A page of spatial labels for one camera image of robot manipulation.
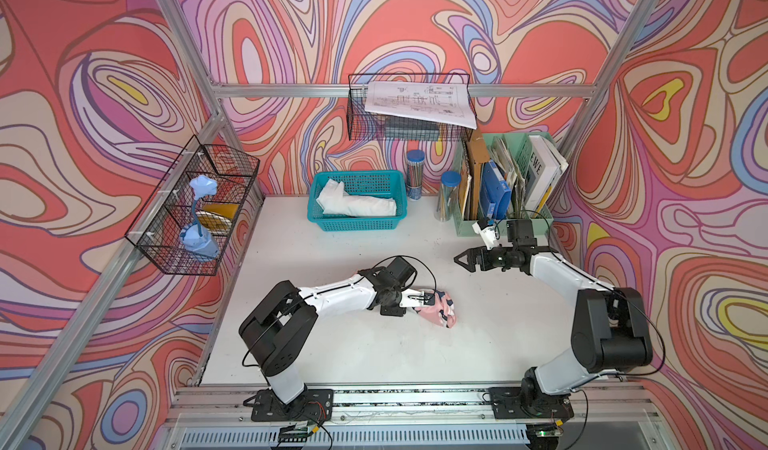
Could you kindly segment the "white folded cloth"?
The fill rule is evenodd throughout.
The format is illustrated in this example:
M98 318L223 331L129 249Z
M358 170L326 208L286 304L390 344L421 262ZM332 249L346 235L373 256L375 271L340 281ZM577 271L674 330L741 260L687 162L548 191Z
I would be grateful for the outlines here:
M392 198L350 195L343 182L329 179L316 198L324 215L347 217L393 217L397 204Z

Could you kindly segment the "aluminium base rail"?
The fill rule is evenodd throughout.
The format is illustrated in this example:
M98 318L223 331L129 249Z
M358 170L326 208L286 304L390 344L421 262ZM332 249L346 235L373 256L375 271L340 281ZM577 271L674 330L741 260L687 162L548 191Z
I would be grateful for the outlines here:
M606 379L532 417L513 383L320 384L280 412L263 386L173 400L156 449L675 449L639 383Z

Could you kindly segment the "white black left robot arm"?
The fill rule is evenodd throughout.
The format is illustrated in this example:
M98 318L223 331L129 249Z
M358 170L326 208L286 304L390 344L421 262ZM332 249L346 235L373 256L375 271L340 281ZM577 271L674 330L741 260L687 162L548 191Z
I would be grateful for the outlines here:
M336 283L297 287L281 281L243 320L238 335L274 397L288 406L306 391L295 362L317 321L375 309L402 317L409 309L433 305L432 291L413 287L416 275L405 257L395 256Z

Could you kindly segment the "blue binder folder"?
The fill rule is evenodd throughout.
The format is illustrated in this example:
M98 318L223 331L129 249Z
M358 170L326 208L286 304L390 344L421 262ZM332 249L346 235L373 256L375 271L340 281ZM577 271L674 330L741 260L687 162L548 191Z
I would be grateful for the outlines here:
M505 175L494 161L484 164L480 190L480 210L484 217L504 220L511 203L512 191Z

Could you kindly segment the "stack of worn papers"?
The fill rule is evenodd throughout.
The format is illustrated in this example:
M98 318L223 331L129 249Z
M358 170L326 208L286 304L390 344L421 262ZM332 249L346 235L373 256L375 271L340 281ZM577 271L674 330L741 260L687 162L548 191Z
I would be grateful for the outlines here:
M523 218L525 180L517 161L513 158L502 137L494 138L490 155L511 190L511 203L506 211L506 216L508 218Z

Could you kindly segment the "blue lid pencil tube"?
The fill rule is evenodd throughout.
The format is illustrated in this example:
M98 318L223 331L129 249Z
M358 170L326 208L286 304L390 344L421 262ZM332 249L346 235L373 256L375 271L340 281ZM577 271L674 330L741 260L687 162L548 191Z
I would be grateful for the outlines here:
M411 200L419 200L422 196L425 160L425 152L421 149L409 150L406 153L406 194Z

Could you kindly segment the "white printed paper sheet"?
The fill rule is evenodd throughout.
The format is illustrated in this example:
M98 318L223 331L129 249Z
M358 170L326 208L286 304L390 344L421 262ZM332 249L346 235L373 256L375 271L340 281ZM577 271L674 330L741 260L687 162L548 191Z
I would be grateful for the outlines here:
M467 87L461 84L374 81L367 86L368 113L477 128Z

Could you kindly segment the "blue lid straw tube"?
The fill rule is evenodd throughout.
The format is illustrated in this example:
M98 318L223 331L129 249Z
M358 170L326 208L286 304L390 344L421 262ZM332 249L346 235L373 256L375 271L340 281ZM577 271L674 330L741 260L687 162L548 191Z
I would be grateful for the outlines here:
M458 172L449 170L442 174L435 211L438 221L446 222L451 219L450 206L455 200L460 183L461 175Z

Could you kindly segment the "yellow item in basket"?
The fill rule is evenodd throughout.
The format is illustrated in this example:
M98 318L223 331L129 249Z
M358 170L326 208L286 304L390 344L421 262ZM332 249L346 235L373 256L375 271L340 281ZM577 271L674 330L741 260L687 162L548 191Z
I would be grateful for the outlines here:
M238 205L233 203L203 203L197 217L211 233L223 235L230 231L237 211Z

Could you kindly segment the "white yellow book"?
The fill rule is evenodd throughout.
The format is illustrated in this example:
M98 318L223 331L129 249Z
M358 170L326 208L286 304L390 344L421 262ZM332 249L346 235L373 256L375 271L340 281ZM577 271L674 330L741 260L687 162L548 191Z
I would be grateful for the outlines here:
M530 135L531 154L526 173L524 209L540 212L568 169L568 162L547 137Z

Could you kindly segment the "teal plastic basket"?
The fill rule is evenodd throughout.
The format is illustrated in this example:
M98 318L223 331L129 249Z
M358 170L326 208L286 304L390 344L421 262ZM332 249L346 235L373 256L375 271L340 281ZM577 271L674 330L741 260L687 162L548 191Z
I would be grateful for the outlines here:
M350 196L391 199L395 204L395 214L393 216L324 214L317 198L330 180L343 183L344 190ZM407 215L407 205L404 176L397 170L320 172L315 175L309 190L307 218L327 232L393 230Z

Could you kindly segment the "pink shark print shorts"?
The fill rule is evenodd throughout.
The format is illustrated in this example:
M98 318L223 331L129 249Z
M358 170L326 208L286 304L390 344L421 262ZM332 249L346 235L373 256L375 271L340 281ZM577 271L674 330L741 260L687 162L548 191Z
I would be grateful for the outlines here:
M435 291L432 296L434 297L433 304L417 307L415 309L416 313L421 318L435 325L447 329L452 328L457 322L452 297L448 293L441 291Z

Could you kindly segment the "brown cardboard folder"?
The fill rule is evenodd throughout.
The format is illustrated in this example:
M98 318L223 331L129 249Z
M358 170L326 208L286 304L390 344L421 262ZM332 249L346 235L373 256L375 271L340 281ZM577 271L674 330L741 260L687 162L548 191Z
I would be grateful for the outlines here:
M483 132L475 129L466 142L467 158L469 162L471 190L468 202L467 220L477 220L480 208L480 192L482 188L482 173L486 163L490 161L490 154L484 140Z

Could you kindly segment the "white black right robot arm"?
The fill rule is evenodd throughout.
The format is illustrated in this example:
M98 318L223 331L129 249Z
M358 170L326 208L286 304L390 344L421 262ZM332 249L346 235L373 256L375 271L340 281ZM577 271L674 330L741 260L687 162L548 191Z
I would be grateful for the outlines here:
M642 296L633 288L615 287L568 262L549 245L540 244L529 219L499 224L482 218L472 229L482 239L454 259L470 273L517 269L553 290L573 309L570 346L544 365L529 368L519 387L493 388L496 418L572 418L571 394L606 375L625 374L653 360L650 321Z

